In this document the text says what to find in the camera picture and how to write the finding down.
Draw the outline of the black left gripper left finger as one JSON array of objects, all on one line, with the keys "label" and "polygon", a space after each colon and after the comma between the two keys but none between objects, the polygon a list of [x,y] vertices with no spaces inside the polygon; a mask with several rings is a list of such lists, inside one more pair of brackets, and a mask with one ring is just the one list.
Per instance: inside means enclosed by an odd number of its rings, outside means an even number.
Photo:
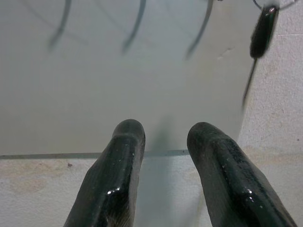
[{"label": "black left gripper left finger", "polygon": [[64,226],[133,226],[144,149],[142,124],[134,119],[120,122],[87,171]]}]

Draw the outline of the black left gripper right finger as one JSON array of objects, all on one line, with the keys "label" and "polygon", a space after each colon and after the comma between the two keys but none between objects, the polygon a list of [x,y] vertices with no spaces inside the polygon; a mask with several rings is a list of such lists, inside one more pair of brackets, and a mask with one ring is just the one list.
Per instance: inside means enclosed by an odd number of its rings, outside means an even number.
[{"label": "black left gripper right finger", "polygon": [[237,142],[210,123],[190,129],[187,148],[214,227],[295,227],[265,175]]}]

